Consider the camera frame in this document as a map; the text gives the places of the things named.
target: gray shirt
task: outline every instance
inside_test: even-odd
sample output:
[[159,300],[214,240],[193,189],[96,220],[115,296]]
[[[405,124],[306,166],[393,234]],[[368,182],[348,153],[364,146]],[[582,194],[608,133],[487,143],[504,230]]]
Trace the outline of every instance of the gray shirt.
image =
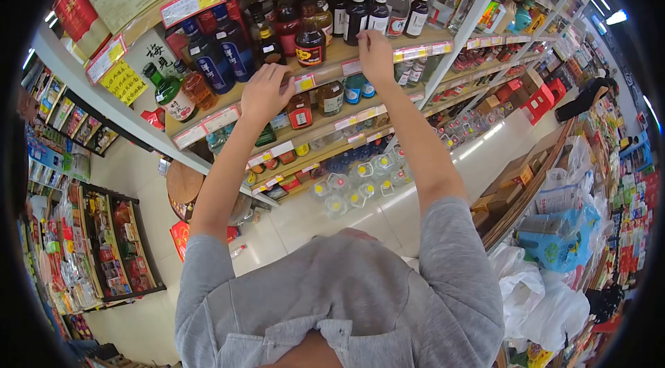
[[226,244],[189,239],[176,310],[185,368],[275,363],[311,329],[344,367],[490,366],[502,296],[467,203],[428,209],[420,275],[379,242],[337,234],[236,278]]

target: handwritten sign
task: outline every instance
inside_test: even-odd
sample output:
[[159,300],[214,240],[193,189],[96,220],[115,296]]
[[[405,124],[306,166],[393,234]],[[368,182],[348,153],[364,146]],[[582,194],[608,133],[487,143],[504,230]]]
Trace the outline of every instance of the handwritten sign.
[[100,83],[127,106],[148,89],[145,81],[123,59],[102,77]]

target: ceiling light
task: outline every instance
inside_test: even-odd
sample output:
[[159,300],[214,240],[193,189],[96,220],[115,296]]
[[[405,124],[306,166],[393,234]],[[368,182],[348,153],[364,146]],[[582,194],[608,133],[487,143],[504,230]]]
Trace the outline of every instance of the ceiling light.
[[603,15],[603,17],[605,17],[605,14],[604,14],[603,11],[601,10],[601,8],[598,7],[598,4],[596,3],[596,1],[595,1],[595,0],[591,0],[591,2],[592,2],[593,5],[596,7],[596,9],[598,9],[598,11],[601,13],[601,15]]
[[613,15],[608,17],[607,20],[605,20],[605,23],[607,23],[608,25],[613,25],[615,23],[623,22],[624,20],[627,19],[628,15],[626,15],[626,12],[624,12],[623,9],[621,9],[617,13],[614,13]]
[[606,2],[605,0],[601,0],[601,2],[603,2],[603,4],[605,5],[605,7],[607,7],[607,10],[611,10],[611,9],[610,9],[610,6],[607,4],[607,2]]

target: person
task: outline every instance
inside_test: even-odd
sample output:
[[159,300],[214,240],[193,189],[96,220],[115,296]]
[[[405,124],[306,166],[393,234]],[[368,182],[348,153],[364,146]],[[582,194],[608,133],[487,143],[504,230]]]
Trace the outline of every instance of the person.
[[489,367],[503,339],[498,280],[461,176],[392,75],[378,31],[358,34],[362,72],[386,105],[418,191],[420,275],[360,231],[308,244],[235,277],[226,224],[254,142],[295,93],[288,66],[247,82],[242,115],[199,192],[176,309],[176,348],[195,367]]
[[554,115],[558,122],[567,122],[595,106],[608,92],[612,96],[615,92],[619,92],[617,82],[613,78],[594,78],[584,90],[580,91],[577,98],[554,110]]

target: white tile floor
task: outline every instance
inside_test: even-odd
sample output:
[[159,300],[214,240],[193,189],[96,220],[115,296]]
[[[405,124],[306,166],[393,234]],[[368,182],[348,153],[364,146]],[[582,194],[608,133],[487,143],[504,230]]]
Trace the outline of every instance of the white tile floor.
[[[518,111],[506,118],[491,137],[465,142],[454,150],[455,167],[470,201],[480,196],[509,161],[527,153],[556,127],[552,111],[535,127]],[[161,365],[179,361],[173,336],[182,263],[169,233],[178,219],[168,204],[166,180],[159,177],[157,163],[157,156],[119,140],[104,159],[94,158],[92,183],[140,200],[148,243],[167,290],[134,304],[86,314],[85,318],[101,343],[114,343],[135,361]],[[243,235],[229,248],[246,244],[247,249],[233,260],[233,267],[239,276],[286,256],[314,235],[333,234],[346,226],[367,231],[399,255],[418,256],[420,212],[414,184],[389,197],[372,200],[366,208],[337,220],[327,218],[306,195],[289,200],[263,214],[259,223],[241,229]]]

